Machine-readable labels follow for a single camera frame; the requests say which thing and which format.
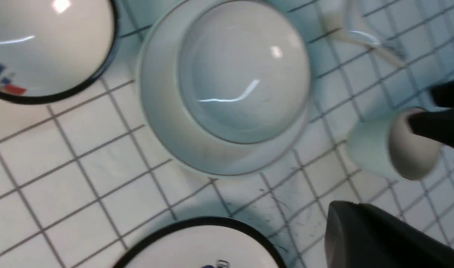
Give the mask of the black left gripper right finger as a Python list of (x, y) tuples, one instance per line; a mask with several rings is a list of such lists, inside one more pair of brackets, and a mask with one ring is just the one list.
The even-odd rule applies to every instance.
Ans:
[(454, 80), (436, 84), (428, 93), (433, 103), (443, 110), (409, 116), (407, 122), (411, 131), (454, 148)]

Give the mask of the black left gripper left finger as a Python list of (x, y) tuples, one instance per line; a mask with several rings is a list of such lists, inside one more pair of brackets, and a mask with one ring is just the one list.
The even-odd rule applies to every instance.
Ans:
[(454, 268), (454, 249), (366, 203), (329, 204), (329, 268)]

